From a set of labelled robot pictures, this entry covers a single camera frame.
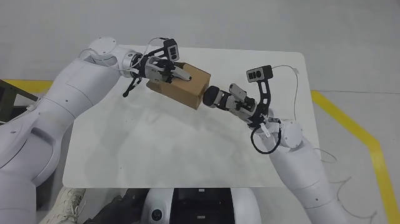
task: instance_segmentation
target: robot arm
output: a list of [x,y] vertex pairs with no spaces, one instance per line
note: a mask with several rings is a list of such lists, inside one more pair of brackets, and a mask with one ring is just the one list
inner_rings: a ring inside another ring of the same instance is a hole
[[43,98],[0,126],[0,224],[35,222],[35,188],[56,169],[65,131],[121,76],[133,78],[124,97],[143,78],[155,83],[191,79],[174,64],[179,59],[175,40],[162,39],[164,46],[149,54],[122,48],[113,38],[93,41],[85,49],[89,54],[63,69]]
[[[329,185],[318,154],[303,137],[300,124],[273,117],[269,109],[271,94],[268,86],[268,79],[272,77],[271,66],[247,71],[247,80],[257,82],[259,86],[261,100],[257,105],[234,83],[229,86],[229,92],[211,86],[204,94],[203,103],[229,111],[247,123],[252,129],[253,146],[259,153],[269,155],[282,182],[300,201],[311,223],[349,223]],[[256,146],[254,135],[261,138],[266,151]]]

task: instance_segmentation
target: cardboard box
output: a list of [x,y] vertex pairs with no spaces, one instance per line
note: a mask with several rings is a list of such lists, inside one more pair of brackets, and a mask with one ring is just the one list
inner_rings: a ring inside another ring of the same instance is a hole
[[153,83],[148,81],[146,86],[160,94],[163,94],[186,106],[198,109],[202,97],[208,88],[211,75],[187,63],[175,63],[183,70],[187,71],[192,80],[183,81],[174,78],[172,83]]

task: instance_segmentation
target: yellow tape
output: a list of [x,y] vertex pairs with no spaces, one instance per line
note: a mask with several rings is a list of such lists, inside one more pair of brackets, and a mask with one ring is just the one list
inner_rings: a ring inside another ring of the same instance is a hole
[[42,93],[50,88],[53,81],[35,81],[26,79],[3,79],[3,81],[27,91],[28,93]]
[[388,169],[386,168],[381,144],[379,141],[350,117],[348,117],[345,113],[343,113],[343,111],[331,103],[320,92],[312,91],[311,96],[312,100],[318,104],[318,106],[320,106],[325,112],[327,112],[338,123],[340,123],[340,125],[342,125],[355,137],[359,138],[362,143],[368,147],[379,191],[381,192],[382,202],[388,218],[387,222],[389,224],[399,223],[400,213],[398,204],[396,203],[396,198],[394,197],[394,190],[390,181]]

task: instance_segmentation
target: white table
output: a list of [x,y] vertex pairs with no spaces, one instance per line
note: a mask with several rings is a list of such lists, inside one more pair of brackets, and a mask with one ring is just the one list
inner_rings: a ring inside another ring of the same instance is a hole
[[[144,51],[143,46],[129,46]],[[259,98],[246,70],[288,64],[299,70],[297,120],[319,147],[304,56],[300,53],[179,48],[181,61],[211,73],[210,85],[231,83]],[[70,188],[284,186],[267,155],[256,152],[250,130],[232,114],[203,104],[193,110],[121,78],[107,96],[75,122],[63,183]],[[296,77],[274,69],[269,80],[275,116],[293,118]]]

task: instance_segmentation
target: white sneaker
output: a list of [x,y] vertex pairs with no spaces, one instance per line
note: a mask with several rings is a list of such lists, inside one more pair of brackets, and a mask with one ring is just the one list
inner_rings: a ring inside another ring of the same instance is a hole
[[50,212],[40,224],[76,224],[78,222],[79,204],[85,194],[85,188],[66,188],[58,193],[57,200]]

